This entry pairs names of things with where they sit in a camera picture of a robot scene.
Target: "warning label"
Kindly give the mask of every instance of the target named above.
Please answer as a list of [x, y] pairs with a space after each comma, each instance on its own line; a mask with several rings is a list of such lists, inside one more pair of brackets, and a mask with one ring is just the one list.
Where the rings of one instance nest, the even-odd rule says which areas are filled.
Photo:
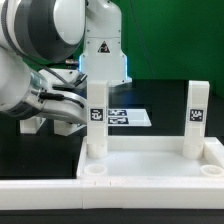
[[98, 53], [110, 53], [109, 47], [107, 46], [106, 41], [104, 41], [98, 50]]

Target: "circular hole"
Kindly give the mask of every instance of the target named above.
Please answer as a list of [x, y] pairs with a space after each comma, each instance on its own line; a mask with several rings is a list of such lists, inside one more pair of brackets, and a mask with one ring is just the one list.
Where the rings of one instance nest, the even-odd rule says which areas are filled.
[[201, 172], [205, 176], [221, 177], [224, 176], [224, 170], [219, 166], [205, 165], [200, 168]]
[[104, 165], [99, 164], [91, 164], [84, 168], [84, 173], [87, 175], [106, 175], [107, 174], [107, 168]]

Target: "green wall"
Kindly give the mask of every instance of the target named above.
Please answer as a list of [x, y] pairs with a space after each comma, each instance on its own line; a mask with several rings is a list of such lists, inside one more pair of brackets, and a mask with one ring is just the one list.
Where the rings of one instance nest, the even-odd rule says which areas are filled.
[[[113, 0], [123, 13], [123, 51], [129, 75], [151, 79], [129, 0]], [[224, 1], [133, 0], [156, 79], [209, 80], [224, 97]]]

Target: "white base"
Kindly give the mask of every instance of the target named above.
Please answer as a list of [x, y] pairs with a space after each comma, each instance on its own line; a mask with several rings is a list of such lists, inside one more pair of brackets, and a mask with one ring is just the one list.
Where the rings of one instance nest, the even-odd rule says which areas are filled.
[[30, 119], [22, 120], [20, 121], [20, 133], [36, 134], [45, 121], [46, 119], [41, 117], [31, 117]]
[[200, 174], [201, 165], [224, 166], [224, 147], [216, 138], [205, 138], [199, 161], [181, 156], [183, 137], [109, 136], [108, 141], [108, 157], [90, 160], [84, 139], [77, 180], [0, 181], [0, 209], [224, 209], [223, 175]]

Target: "white plastic structure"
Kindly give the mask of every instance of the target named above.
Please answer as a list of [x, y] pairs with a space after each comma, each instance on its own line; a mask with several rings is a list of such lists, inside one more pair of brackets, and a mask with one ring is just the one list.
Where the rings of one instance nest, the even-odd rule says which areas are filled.
[[200, 159], [202, 157], [208, 97], [208, 82], [189, 82], [183, 146], [183, 155], [188, 159]]
[[84, 52], [80, 70], [88, 80], [108, 80], [110, 86], [130, 82], [127, 57], [121, 50], [122, 14], [107, 0], [89, 0], [86, 9]]
[[21, 134], [36, 134], [46, 121], [45, 118], [31, 117], [27, 120], [20, 121]]
[[[106, 98], [97, 97], [105, 83], [94, 91], [91, 105], [104, 108]], [[224, 209], [224, 146], [203, 138], [202, 157], [190, 160], [184, 142], [184, 136], [108, 136], [106, 156], [94, 159], [84, 138], [78, 179], [0, 181], [0, 209]]]
[[87, 86], [88, 156], [100, 159], [107, 155], [108, 82], [90, 81]]

